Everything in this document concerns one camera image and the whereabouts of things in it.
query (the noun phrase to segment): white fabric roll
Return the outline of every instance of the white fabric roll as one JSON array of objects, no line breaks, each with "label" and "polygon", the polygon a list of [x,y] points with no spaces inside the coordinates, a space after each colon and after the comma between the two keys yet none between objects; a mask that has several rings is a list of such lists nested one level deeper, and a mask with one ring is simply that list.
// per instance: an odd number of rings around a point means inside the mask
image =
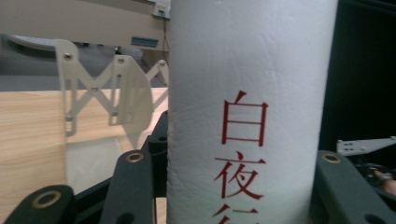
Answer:
[{"label": "white fabric roll", "polygon": [[168,223],[305,223],[336,0],[173,0]]}]

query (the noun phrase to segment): screw hole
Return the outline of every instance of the screw hole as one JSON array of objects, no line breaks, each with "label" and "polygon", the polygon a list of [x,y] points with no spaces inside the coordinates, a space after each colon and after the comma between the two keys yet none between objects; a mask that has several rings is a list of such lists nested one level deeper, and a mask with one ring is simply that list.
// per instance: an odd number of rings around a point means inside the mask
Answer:
[{"label": "screw hole", "polygon": [[73,55],[69,54],[69,53],[65,53],[64,54],[64,59],[67,61],[70,61],[73,59]]},{"label": "screw hole", "polygon": [[32,202],[33,208],[46,208],[55,204],[61,198],[61,192],[50,190],[35,197]]},{"label": "screw hole", "polygon": [[374,216],[371,214],[367,214],[366,216],[364,216],[364,219],[366,219],[366,221],[370,224],[387,224],[380,217],[377,217],[377,216]]},{"label": "screw hole", "polygon": [[145,156],[143,156],[142,153],[140,153],[140,152],[134,152],[134,153],[129,154],[129,155],[126,157],[126,160],[127,160],[128,162],[138,162],[138,161],[143,160],[143,158],[145,158]]},{"label": "screw hole", "polygon": [[322,159],[327,162],[331,162],[331,163],[340,163],[341,162],[340,158],[338,158],[332,154],[324,154],[324,155],[322,155]]},{"label": "screw hole", "polygon": [[91,92],[97,92],[97,91],[99,91],[98,87],[91,87]]},{"label": "screw hole", "polygon": [[134,215],[125,213],[117,218],[117,224],[132,224],[134,223]]}]

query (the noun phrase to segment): white metal bracket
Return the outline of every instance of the white metal bracket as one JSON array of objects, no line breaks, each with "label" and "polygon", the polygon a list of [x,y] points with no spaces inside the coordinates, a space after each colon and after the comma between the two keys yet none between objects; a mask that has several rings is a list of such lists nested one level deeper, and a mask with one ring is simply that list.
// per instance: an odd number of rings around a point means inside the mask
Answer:
[{"label": "white metal bracket", "polygon": [[343,156],[355,156],[377,151],[384,147],[390,147],[396,144],[396,137],[357,140],[357,141],[342,141],[338,140],[337,153]]},{"label": "white metal bracket", "polygon": [[[102,74],[97,79],[92,79],[79,62],[78,49],[72,42],[57,40],[56,54],[64,98],[66,136],[76,133],[78,113],[91,98],[96,98],[107,111],[108,125],[122,125],[127,134],[131,134],[147,129],[152,111],[167,97],[166,91],[153,103],[149,84],[157,75],[163,76],[168,84],[169,69],[166,61],[157,62],[145,74],[132,57],[116,55]],[[102,92],[108,81],[111,82],[110,99]],[[78,98],[79,82],[87,90]]]}]

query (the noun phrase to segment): wooden table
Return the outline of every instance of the wooden table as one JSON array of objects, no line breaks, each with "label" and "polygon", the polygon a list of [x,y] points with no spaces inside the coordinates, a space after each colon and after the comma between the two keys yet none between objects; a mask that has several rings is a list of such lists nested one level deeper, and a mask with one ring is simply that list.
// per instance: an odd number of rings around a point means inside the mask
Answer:
[{"label": "wooden table", "polygon": [[[154,100],[165,90],[152,89]],[[121,126],[107,126],[106,111],[96,100],[78,115],[78,133],[66,138],[61,97],[59,91],[0,92],[0,223],[33,191],[65,184],[66,143],[115,137],[123,151],[132,149]],[[140,147],[166,109],[167,100],[155,109]],[[157,200],[157,217],[165,223],[165,199]]]}]

